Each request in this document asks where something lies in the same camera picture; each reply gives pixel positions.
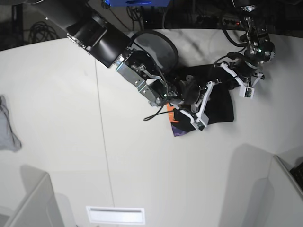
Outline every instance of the white tabletop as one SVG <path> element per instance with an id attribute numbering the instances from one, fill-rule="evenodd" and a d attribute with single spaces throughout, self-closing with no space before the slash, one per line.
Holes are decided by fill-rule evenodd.
<path id="1" fill-rule="evenodd" d="M 237 50 L 222 31 L 162 32 L 187 66 Z M 0 52 L 0 91 L 23 143 L 0 152 L 1 162 L 50 172 L 79 226 L 89 226 L 86 205 L 143 207 L 148 227 L 245 226 L 271 154 L 303 145 L 303 40 L 271 39 L 277 57 L 254 100 L 231 92 L 235 121 L 180 138 L 168 116 L 143 122 L 157 109 L 118 73 L 99 62 L 96 72 L 67 39 Z"/>

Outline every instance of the cable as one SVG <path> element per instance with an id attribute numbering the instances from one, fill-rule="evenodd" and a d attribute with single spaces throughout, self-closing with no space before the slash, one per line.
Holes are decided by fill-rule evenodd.
<path id="1" fill-rule="evenodd" d="M 163 35 L 162 33 L 160 32 L 157 32 L 157 31 L 153 31 L 153 30 L 146 30 L 146 31 L 140 31 L 140 32 L 137 32 L 136 34 L 134 34 L 132 37 L 131 37 L 131 43 L 130 43 L 130 46 L 134 43 L 134 41 L 141 35 L 143 34 L 152 34 L 152 35 L 156 35 L 160 38 L 162 38 L 163 40 L 165 40 L 169 45 L 170 47 L 172 48 L 173 52 L 174 52 L 174 55 L 175 55 L 175 59 L 174 59 L 174 63 L 172 64 L 172 67 L 168 68 L 165 70 L 165 72 L 170 72 L 172 71 L 178 64 L 179 62 L 179 53 L 178 53 L 178 50 L 176 48 L 176 46 L 174 45 L 174 43 L 168 39 L 165 35 Z"/>
<path id="2" fill-rule="evenodd" d="M 113 15 L 114 17 L 123 25 L 123 27 L 125 27 L 128 31 L 131 31 L 117 16 L 116 14 L 109 8 L 108 9 Z"/>
<path id="3" fill-rule="evenodd" d="M 132 9 L 130 6 L 126 7 L 126 12 L 129 16 L 129 18 L 132 20 L 133 23 L 133 30 L 134 30 L 134 23 L 138 22 L 139 26 L 140 26 L 140 30 L 143 30 L 143 25 L 141 23 L 141 18 L 142 18 L 142 14 L 141 11 L 138 11 L 138 8 L 134 8 Z"/>
<path id="4" fill-rule="evenodd" d="M 247 45 L 247 43 L 242 43 L 242 44 L 239 44 L 239 43 L 236 43 L 228 34 L 228 32 L 226 31 L 226 28 L 223 24 L 223 16 L 224 14 L 226 13 L 226 11 L 222 11 L 222 13 L 220 14 L 220 19 L 219 19 L 219 23 L 220 23 L 220 27 L 224 33 L 224 35 L 226 36 L 226 38 L 228 39 L 229 42 L 231 42 L 232 45 L 234 46 L 237 46 L 237 47 L 244 47 Z"/>
<path id="5" fill-rule="evenodd" d="M 164 103 L 164 104 L 160 107 L 160 109 L 159 109 L 154 115 L 151 115 L 151 116 L 149 116 L 149 117 L 145 117 L 145 118 L 143 119 L 143 121 L 146 122 L 146 121 L 149 121 L 149 120 L 153 119 L 155 116 L 158 116 L 158 115 L 160 114 L 160 111 L 161 111 L 161 110 L 163 109 L 163 107 L 165 106 L 166 101 L 167 101 L 167 98 L 168 98 L 169 86 L 168 86 L 168 84 L 167 84 L 167 81 L 166 81 L 166 79 L 165 79 L 163 73 L 162 73 L 162 70 L 161 70 L 160 67 L 157 65 L 157 63 L 156 63 L 156 61 L 154 60 L 154 58 L 153 58 L 153 57 L 152 57 L 144 48 L 142 48 L 139 44 L 137 44 L 136 42 L 134 42 L 134 44 L 137 45 L 137 46 L 138 46 L 139 48 L 141 48 L 144 52 L 146 52 L 146 54 L 148 54 L 148 55 L 150 56 L 151 60 L 152 60 L 153 63 L 155 64 L 155 66 L 156 66 L 158 72 L 160 73 L 160 75 L 161 75 L 163 81 L 164 81 L 165 84 L 166 84 L 166 96 L 165 96 L 165 98 L 164 98 L 164 100 L 163 100 L 163 103 Z"/>
<path id="6" fill-rule="evenodd" d="M 59 39 L 56 31 L 44 21 L 34 23 L 29 30 L 28 42 L 31 44 L 55 39 Z"/>
<path id="7" fill-rule="evenodd" d="M 214 64 L 212 64 L 212 66 L 210 67 L 210 69 L 209 69 L 209 71 L 208 71 L 207 78 L 210 79 L 210 77 L 211 77 L 211 75 L 212 75 L 213 68 L 216 66 L 216 64 L 217 64 L 219 61 L 221 61 L 221 60 L 224 59 L 224 58 L 227 58 L 228 56 L 233 56 L 233 55 L 235 55 L 235 54 L 241 53 L 241 52 L 244 51 L 245 49 L 246 49 L 246 46 L 243 47 L 241 50 L 239 50 L 239 51 L 237 51 L 237 52 L 228 53 L 227 55 L 225 55 L 225 56 L 219 58 L 218 60 L 216 60 L 216 61 L 214 62 Z"/>
<path id="8" fill-rule="evenodd" d="M 132 12 L 131 12 L 131 10 L 130 10 L 130 7 L 128 6 L 128 7 L 126 7 L 126 12 L 127 12 L 127 14 L 128 14 L 128 17 L 132 20 L 132 25 L 133 25 L 133 31 L 134 31 L 134 20 L 133 20 L 133 18 L 132 18 Z"/>
<path id="9" fill-rule="evenodd" d="M 167 11 L 168 11 L 168 10 L 166 10 L 166 11 L 163 13 L 163 17 L 162 17 L 162 29 L 165 29 L 165 18 L 166 18 Z"/>

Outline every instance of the orange print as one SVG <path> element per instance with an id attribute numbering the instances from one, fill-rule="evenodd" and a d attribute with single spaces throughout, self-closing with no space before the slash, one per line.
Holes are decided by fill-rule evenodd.
<path id="1" fill-rule="evenodd" d="M 167 105 L 166 105 L 166 108 L 167 108 L 167 111 L 171 111 L 171 110 L 174 110 L 174 109 L 175 109 L 175 107 L 170 106 L 170 104 L 167 104 Z M 175 120 L 174 112 L 170 112 L 170 113 L 169 113 L 169 120 L 170 120 L 170 122 L 180 123 L 180 122 L 178 122 L 178 121 Z"/>

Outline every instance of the black fabric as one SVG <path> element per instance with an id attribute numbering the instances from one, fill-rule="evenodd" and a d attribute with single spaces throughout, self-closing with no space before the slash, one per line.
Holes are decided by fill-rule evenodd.
<path id="1" fill-rule="evenodd" d="M 210 94 L 210 100 L 207 102 L 205 114 L 209 118 L 208 124 L 215 124 L 220 122 L 233 122 L 233 105 L 232 99 L 228 90 L 230 86 L 231 75 L 226 73 L 222 68 L 214 68 L 212 70 L 211 78 L 208 79 L 207 75 L 212 65 L 202 65 L 190 68 L 181 68 L 174 73 L 178 74 L 181 78 L 185 78 L 187 75 L 192 75 L 196 78 L 199 84 L 206 84 L 208 81 L 220 79 L 222 84 L 215 85 L 212 93 Z M 181 112 L 174 110 L 174 122 L 171 123 L 174 127 L 190 132 L 195 130 L 191 125 L 190 119 Z"/>

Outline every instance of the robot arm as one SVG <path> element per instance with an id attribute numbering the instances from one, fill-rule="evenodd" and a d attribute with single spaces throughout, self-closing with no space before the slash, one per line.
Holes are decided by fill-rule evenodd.
<path id="1" fill-rule="evenodd" d="M 204 110 L 213 87 L 219 81 L 200 84 L 191 75 L 180 79 L 162 73 L 147 52 L 132 49 L 133 39 L 107 22 L 86 0 L 26 0 L 25 3 L 37 8 L 66 31 L 71 41 L 99 62 L 120 73 L 151 105 L 161 107 L 161 110 L 165 104 L 171 103 L 190 118 L 195 129 L 207 127 L 208 117 Z M 219 66 L 237 79 L 238 84 L 245 89 L 244 96 L 247 96 L 247 89 L 253 89 L 251 77 L 259 65 L 273 57 L 274 45 L 258 13 L 258 2 L 233 0 L 233 3 L 243 12 L 241 22 L 246 34 L 241 37 L 244 43 L 240 46 L 247 46 L 247 50 L 244 55 L 227 54 L 229 58 L 238 60 L 230 65 Z"/>

